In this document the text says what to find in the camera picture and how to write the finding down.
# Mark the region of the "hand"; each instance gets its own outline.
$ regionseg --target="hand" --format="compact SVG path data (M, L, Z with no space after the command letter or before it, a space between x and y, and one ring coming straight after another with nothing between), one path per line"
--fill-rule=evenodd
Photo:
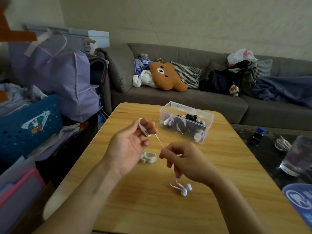
M156 134L155 122L141 119L141 125L148 133ZM120 177L130 172L137 164L143 150L150 145L150 141L138 127L138 121L118 131L110 140L103 161L117 169Z
M159 158L165 158L169 168L174 164L174 173L178 179L184 174L192 181L210 186L220 176L218 169L193 143L172 142L161 150Z

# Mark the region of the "gray sofa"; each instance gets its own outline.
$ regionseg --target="gray sofa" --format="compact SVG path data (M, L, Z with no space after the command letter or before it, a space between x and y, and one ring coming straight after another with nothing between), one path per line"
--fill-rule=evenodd
M228 54L152 44L129 43L98 49L96 54L109 61L108 77L104 85L104 101L107 113L119 103L165 105L174 101L202 110L220 112L232 124L264 126L271 128L312 131L312 110L294 104L262 101L247 95L230 95L190 90L164 91L148 86L132 87L134 59L138 53L147 53L150 60L162 58L183 65L204 68L210 59L227 65ZM297 77L312 75L312 62L256 55L259 60L271 58L271 76Z

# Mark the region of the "bottle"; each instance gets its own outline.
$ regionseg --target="bottle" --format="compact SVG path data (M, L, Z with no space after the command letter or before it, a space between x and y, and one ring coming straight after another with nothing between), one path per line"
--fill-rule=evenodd
M264 127L258 127L252 135L252 138L249 142L252 146L258 146L263 136L266 134L266 129Z

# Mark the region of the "teddy bear plush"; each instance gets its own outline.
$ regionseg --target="teddy bear plush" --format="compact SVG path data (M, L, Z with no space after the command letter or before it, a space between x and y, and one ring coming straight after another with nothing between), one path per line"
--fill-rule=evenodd
M188 89L188 86L181 81L179 75L174 71L174 65L171 63L161 64L160 62L152 62L150 71L154 83L160 89L174 89L180 92Z

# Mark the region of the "wall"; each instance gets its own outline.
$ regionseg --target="wall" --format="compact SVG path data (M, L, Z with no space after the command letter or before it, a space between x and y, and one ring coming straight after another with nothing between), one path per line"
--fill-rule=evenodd
M60 0L67 27L153 43L312 60L312 0Z
M5 11L12 30L23 30L25 23L65 27L58 0L10 0ZM9 61L7 43L0 43L0 65Z

